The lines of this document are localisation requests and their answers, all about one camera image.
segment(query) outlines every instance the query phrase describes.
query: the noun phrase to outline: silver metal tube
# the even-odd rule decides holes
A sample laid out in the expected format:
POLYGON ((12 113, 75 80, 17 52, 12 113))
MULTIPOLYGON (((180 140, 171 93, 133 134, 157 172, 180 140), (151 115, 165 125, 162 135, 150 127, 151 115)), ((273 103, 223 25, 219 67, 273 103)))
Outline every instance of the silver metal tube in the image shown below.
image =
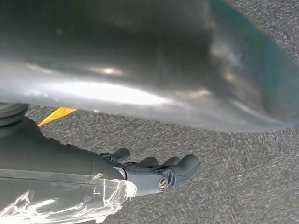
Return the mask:
POLYGON ((0 14, 0 102, 236 132, 298 119, 298 67, 220 0, 5 0, 0 14))

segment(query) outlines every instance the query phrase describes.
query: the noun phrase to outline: yellow tag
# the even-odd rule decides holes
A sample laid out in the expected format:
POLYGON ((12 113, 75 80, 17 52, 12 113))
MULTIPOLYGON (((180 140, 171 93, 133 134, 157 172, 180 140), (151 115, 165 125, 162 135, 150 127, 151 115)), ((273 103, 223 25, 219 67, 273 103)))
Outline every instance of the yellow tag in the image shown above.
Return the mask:
POLYGON ((48 115, 48 117, 46 117, 45 119, 44 119, 43 121, 42 121, 41 123, 39 123, 38 126, 42 126, 42 125, 45 125, 59 118, 62 118, 66 115, 69 115, 70 113, 72 113, 74 111, 76 111, 77 109, 72 109, 72 108, 65 108, 65 107, 60 107, 57 110, 55 110, 54 112, 48 115))

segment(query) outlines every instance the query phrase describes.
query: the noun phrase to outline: gray carpet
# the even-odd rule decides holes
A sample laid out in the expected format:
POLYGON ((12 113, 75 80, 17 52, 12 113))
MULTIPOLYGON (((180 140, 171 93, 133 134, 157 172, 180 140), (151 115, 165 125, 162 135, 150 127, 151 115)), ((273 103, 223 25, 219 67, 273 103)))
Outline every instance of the gray carpet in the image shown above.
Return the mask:
MULTIPOLYGON (((299 0, 230 2, 299 64, 299 0)), ((28 115, 39 122, 51 110, 32 106, 28 115)), ((298 126, 230 134, 76 111, 42 130, 46 137, 96 152, 127 147, 136 161, 189 153, 202 161, 189 182, 127 201, 105 224, 299 223, 298 126)))

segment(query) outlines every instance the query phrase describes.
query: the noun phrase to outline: bolt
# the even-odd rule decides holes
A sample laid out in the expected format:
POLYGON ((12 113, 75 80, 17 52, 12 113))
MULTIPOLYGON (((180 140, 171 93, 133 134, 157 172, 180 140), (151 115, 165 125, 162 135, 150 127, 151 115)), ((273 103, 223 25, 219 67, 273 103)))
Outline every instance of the bolt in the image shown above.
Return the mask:
POLYGON ((159 181, 159 189, 160 190, 165 190, 167 188, 167 185, 168 184, 168 181, 166 177, 162 177, 159 181))

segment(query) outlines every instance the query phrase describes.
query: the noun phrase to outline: plastic wrap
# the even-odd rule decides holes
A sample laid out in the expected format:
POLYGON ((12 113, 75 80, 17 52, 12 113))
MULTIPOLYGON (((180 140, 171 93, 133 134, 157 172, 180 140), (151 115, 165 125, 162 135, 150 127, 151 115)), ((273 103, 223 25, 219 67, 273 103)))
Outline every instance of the plastic wrap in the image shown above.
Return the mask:
POLYGON ((137 190, 100 177, 0 169, 0 223, 103 222, 137 190))

